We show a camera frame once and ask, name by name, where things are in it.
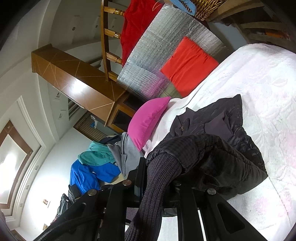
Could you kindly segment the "wooden shelf unit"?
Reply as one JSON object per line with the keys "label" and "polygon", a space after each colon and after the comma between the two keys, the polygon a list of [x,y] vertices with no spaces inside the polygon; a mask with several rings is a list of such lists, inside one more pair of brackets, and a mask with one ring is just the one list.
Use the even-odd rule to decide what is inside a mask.
{"label": "wooden shelf unit", "polygon": [[295,16],[281,1],[225,1],[208,22],[234,25],[248,43],[266,43],[295,52]]}

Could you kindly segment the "wooden cabinet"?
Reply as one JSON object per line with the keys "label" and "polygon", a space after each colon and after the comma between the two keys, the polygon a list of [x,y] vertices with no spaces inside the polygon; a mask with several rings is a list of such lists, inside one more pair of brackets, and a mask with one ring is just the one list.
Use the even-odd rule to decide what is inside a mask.
{"label": "wooden cabinet", "polygon": [[82,108],[94,114],[105,126],[118,133],[128,125],[141,101],[105,73],[63,52],[51,44],[31,53],[32,72]]}

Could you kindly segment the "red orange cushion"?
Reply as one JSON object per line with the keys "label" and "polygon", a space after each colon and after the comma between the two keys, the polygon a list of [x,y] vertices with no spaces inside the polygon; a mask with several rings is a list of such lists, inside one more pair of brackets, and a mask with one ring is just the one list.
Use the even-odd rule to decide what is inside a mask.
{"label": "red orange cushion", "polygon": [[186,97],[218,65],[219,62],[199,45],[190,38],[184,37],[161,68],[161,73],[170,80],[181,97]]}

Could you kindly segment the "silver insulation foil sheet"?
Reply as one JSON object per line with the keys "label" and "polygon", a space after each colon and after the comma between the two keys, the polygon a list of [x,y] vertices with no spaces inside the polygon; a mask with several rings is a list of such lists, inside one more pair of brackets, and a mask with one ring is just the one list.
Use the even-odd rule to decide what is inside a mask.
{"label": "silver insulation foil sheet", "polygon": [[180,94],[161,68],[178,44],[188,37],[207,54],[222,62],[228,53],[224,43],[202,23],[165,4],[132,50],[117,78],[118,84],[143,100]]}

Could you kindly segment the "grey garment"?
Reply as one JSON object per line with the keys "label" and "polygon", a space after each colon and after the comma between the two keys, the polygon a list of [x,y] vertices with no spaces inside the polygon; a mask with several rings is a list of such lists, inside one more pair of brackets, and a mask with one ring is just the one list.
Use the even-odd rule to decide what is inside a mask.
{"label": "grey garment", "polygon": [[128,133],[121,135],[121,140],[116,144],[107,144],[115,162],[120,169],[123,177],[127,179],[130,171],[135,170],[139,165],[139,160],[144,156],[142,150],[138,150],[132,142]]}

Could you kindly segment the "white pink bed blanket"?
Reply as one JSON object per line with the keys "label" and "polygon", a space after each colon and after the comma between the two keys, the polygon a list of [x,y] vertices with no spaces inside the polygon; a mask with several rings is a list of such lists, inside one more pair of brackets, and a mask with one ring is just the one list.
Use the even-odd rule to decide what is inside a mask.
{"label": "white pink bed blanket", "polygon": [[176,116],[215,101],[242,98],[243,128],[259,148],[268,177],[229,203],[267,240],[284,240],[295,225],[295,54],[267,44],[245,45],[187,97],[170,100],[144,146],[164,139]]}

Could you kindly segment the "blue jacket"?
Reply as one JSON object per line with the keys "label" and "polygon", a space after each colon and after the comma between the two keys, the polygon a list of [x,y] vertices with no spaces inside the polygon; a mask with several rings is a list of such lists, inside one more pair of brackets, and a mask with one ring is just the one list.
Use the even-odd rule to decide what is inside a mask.
{"label": "blue jacket", "polygon": [[100,182],[111,183],[120,173],[118,166],[112,163],[89,166],[76,160],[70,169],[70,186],[76,185],[83,195],[90,189],[99,190]]}

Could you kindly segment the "black puffer jacket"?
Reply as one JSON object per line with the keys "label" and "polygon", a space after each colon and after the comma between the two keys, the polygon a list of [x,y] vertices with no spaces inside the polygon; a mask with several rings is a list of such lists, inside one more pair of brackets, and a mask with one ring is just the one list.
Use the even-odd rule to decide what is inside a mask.
{"label": "black puffer jacket", "polygon": [[175,180],[230,199],[267,176],[262,154],[243,128],[240,95],[187,109],[147,156],[147,187],[125,240],[157,240],[165,192]]}

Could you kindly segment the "light blue cloth in basket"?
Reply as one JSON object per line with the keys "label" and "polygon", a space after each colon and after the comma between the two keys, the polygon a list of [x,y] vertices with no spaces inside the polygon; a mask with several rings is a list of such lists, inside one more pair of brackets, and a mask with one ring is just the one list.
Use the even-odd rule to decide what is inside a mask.
{"label": "light blue cloth in basket", "polygon": [[171,0],[171,3],[181,11],[194,16],[196,15],[196,5],[190,0]]}

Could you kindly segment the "magenta pillow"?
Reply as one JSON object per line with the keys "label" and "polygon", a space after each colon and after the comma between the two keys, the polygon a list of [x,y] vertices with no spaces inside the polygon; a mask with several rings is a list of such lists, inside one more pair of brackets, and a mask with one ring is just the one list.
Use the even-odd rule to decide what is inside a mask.
{"label": "magenta pillow", "polygon": [[127,133],[139,151],[145,146],[170,100],[170,97],[151,99],[144,103],[133,115]]}

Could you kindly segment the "red cloth on railing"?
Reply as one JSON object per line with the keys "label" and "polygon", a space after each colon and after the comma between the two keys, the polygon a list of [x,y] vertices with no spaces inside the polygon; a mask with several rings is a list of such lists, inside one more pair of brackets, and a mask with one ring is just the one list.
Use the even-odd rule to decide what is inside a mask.
{"label": "red cloth on railing", "polygon": [[154,0],[132,0],[125,11],[120,43],[122,47],[122,66],[137,42],[163,7],[163,3]]}

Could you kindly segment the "teal shirt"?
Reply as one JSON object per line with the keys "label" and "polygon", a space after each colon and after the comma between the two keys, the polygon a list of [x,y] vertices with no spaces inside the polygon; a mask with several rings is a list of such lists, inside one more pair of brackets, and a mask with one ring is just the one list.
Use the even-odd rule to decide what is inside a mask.
{"label": "teal shirt", "polygon": [[115,158],[110,149],[99,142],[92,141],[88,149],[78,155],[81,164],[89,166],[102,166],[107,163],[114,164]]}

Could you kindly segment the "wicker basket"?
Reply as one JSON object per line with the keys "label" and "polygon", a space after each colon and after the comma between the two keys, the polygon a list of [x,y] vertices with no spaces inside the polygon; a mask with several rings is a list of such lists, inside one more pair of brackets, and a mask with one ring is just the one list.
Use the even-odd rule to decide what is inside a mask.
{"label": "wicker basket", "polygon": [[192,3],[196,7],[194,17],[204,21],[225,2],[225,0],[192,0]]}

